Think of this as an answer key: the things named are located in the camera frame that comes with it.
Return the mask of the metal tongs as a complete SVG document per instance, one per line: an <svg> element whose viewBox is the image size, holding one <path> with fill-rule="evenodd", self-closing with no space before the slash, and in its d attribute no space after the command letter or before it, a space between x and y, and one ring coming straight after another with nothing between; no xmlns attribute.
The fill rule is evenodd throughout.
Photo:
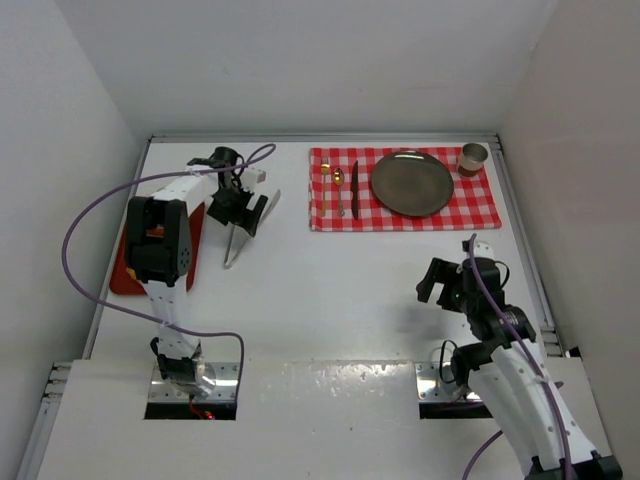
<svg viewBox="0 0 640 480"><path fill-rule="evenodd" d="M278 202L281 199L281 190L278 189L275 191L273 197L270 199L269 203L266 205L265 210L263 211L261 218L258 222L258 228L265 223L267 218L271 215L271 213L276 208ZM240 227L233 225L230 230L230 234L227 241L226 251L224 255L223 268L231 269L236 261L239 259L241 253L245 249L245 247L253 240L253 238L242 230Z"/></svg>

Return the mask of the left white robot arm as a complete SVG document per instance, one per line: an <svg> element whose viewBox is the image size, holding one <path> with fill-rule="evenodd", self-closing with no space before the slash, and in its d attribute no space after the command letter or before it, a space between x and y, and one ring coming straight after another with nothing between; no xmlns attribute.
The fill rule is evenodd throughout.
<svg viewBox="0 0 640 480"><path fill-rule="evenodd" d="M201 337L186 330L190 317L187 277L196 255L190 217L200 207L223 226L257 233L269 198L258 187L264 171L252 167L274 151L267 144L249 158L218 147L207 158L194 158L170 177L166 186L127 205L124 262L142 286L159 322L151 346L163 380L192 398L215 388L215 372L204 359Z"/></svg>

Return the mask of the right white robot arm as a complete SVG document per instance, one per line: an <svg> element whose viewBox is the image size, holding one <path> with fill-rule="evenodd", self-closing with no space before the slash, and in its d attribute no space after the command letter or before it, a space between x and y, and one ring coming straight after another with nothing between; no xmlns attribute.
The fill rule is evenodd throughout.
<svg viewBox="0 0 640 480"><path fill-rule="evenodd" d="M620 479L623 470L588 439L551 380L524 311L505 301L497 261L435 258L416 287L427 302L466 316L475 342L454 349L455 383L477 394L499 425L527 479Z"/></svg>

